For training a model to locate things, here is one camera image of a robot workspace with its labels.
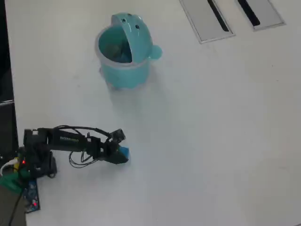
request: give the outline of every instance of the white table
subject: white table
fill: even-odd
[[[25,128],[122,128],[124,165],[83,169],[55,152],[28,226],[294,226],[301,222],[301,2],[273,0],[287,25],[200,45],[178,0],[7,0],[19,142]],[[147,84],[114,91],[99,74],[110,16],[143,17],[163,49]]]

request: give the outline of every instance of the cable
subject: cable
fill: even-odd
[[[94,162],[97,162],[97,161],[98,161],[98,160],[92,160],[92,161],[86,162],[86,163],[77,163],[77,162],[75,162],[75,161],[72,159],[72,157],[71,157],[72,154],[73,154],[73,152],[70,152],[70,154],[69,154],[69,163],[70,163],[70,165],[71,165],[72,167],[74,167],[74,168],[78,168],[78,169],[84,168],[84,167],[86,167],[86,166],[88,166],[88,165],[91,165],[91,164],[93,164]]]
[[[62,125],[62,126],[57,126],[57,127],[54,127],[53,129],[86,129],[86,130],[92,130],[92,131],[95,131],[97,133],[100,133],[102,135],[105,135],[106,137],[109,137],[111,138],[112,137],[112,134],[111,133],[108,133],[106,131],[103,131],[102,129],[98,129],[98,128],[92,128],[92,127],[84,127],[84,126],[65,126],[65,125]]]
[[[108,138],[107,138],[107,141],[108,141],[109,139],[112,138],[112,135],[111,135],[110,133],[108,133],[108,132],[106,132],[106,131],[103,131],[102,129],[92,128],[92,127],[60,125],[60,126],[54,127],[53,129],[59,129],[59,130],[61,130],[61,129],[72,129],[72,130],[74,130],[75,132],[77,132],[77,133],[80,134],[80,135],[82,135],[82,134],[81,134],[77,129],[86,129],[86,130],[92,130],[92,131],[95,131],[95,132],[97,132],[97,133],[100,133],[100,134],[102,134],[102,135],[107,136],[107,137],[108,137]],[[91,164],[93,164],[93,163],[95,163],[95,162],[98,161],[98,160],[92,160],[92,161],[90,161],[90,162],[86,162],[86,161],[88,161],[92,156],[89,156],[89,157],[87,157],[87,158],[84,159],[85,150],[83,150],[83,151],[81,152],[81,157],[80,157],[80,162],[81,162],[81,163],[77,163],[77,162],[75,162],[75,161],[72,159],[72,154],[73,154],[73,152],[70,152],[70,154],[69,154],[69,163],[70,163],[70,165],[71,165],[72,167],[74,167],[74,168],[78,168],[78,169],[84,168],[84,167],[86,167],[86,166],[88,166],[88,165],[91,165]]]
[[[7,163],[5,163],[1,169],[0,169],[0,176],[2,177],[3,176],[3,169],[7,166],[11,166],[11,165],[15,165],[18,163],[18,159],[12,159],[10,161],[8,161]]]
[[[12,213],[11,213],[11,215],[10,215],[10,219],[9,219],[8,226],[11,226],[11,224],[12,224],[12,222],[13,222],[13,219],[14,219],[14,217],[15,217],[15,213],[16,213],[16,210],[17,210],[19,201],[20,201],[20,199],[21,199],[21,197],[22,197],[23,191],[24,191],[24,189],[22,189],[22,191],[20,192],[20,194],[19,194],[19,196],[18,196],[17,201],[15,202],[13,211],[12,211]]]

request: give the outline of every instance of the cup handle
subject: cup handle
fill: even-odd
[[[149,58],[152,60],[158,60],[161,56],[162,56],[162,49],[157,45],[153,45]]]

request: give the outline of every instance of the black cable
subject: black cable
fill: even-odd
[[[97,132],[97,133],[100,133],[100,134],[102,134],[102,135],[105,135],[105,136],[107,136],[108,138],[107,138],[107,141],[109,140],[109,139],[111,139],[112,138],[112,135],[110,134],[110,133],[108,133],[108,132],[106,132],[106,131],[103,131],[102,129],[98,129],[98,128],[92,128],[92,127],[82,127],[82,126],[68,126],[68,125],[60,125],[60,126],[57,126],[57,127],[54,127],[53,129],[72,129],[72,130],[74,130],[74,131],[76,131],[78,134],[80,134],[80,135],[82,135],[77,129],[86,129],[86,130],[92,130],[92,131],[95,131],[95,132]],[[92,156],[89,156],[89,157],[87,157],[87,158],[85,158],[84,159],[84,154],[85,154],[85,150],[83,150],[82,152],[81,152],[81,157],[80,157],[80,162],[81,163],[77,163],[77,162],[75,162],[73,159],[72,159],[72,154],[73,154],[73,152],[70,152],[70,154],[69,154],[69,163],[70,163],[70,165],[72,166],[72,167],[74,167],[74,168],[84,168],[84,167],[86,167],[86,166],[88,166],[88,165],[91,165],[91,164],[93,164],[93,163],[95,163],[95,162],[97,162],[98,160],[92,160],[92,161],[90,161],[90,162],[86,162],[86,161],[88,161]]]
[[[95,162],[97,162],[98,160],[92,160],[92,161],[90,161],[90,162],[87,162],[87,163],[77,163],[77,162],[75,162],[73,159],[72,159],[72,154],[73,154],[73,152],[70,152],[70,154],[69,154],[69,163],[70,163],[70,165],[72,166],[72,167],[74,167],[74,168],[84,168],[84,167],[86,167],[86,166],[88,166],[88,165],[91,165],[91,164],[93,164],[93,163],[95,163]]]
[[[60,125],[60,126],[54,127],[53,129],[64,129],[64,128],[61,128],[61,127],[70,127],[70,126],[67,126],[67,125]],[[74,131],[77,132],[78,134],[82,135],[82,133],[79,132],[77,129],[72,129],[72,130],[74,130]]]
[[[14,217],[15,217],[15,213],[16,213],[16,210],[17,210],[19,201],[20,201],[20,199],[21,199],[21,197],[22,197],[22,195],[23,195],[23,191],[24,191],[24,189],[22,189],[21,193],[20,193],[19,196],[18,196],[17,201],[15,202],[13,212],[12,212],[11,215],[10,215],[10,219],[9,219],[8,226],[11,226],[11,224],[12,224],[12,222],[13,222],[13,219],[14,219]]]
[[[86,130],[92,130],[92,131],[95,131],[97,133],[100,133],[102,135],[105,135],[106,137],[112,137],[112,134],[111,133],[108,133],[106,131],[103,131],[102,129],[98,129],[98,128],[92,128],[92,127],[84,127],[84,126],[57,126],[57,127],[54,127],[53,129],[86,129]]]

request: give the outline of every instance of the metal vent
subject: metal vent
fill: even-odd
[[[200,43],[234,36],[214,0],[180,0]]]
[[[285,24],[269,0],[237,0],[255,31]]]

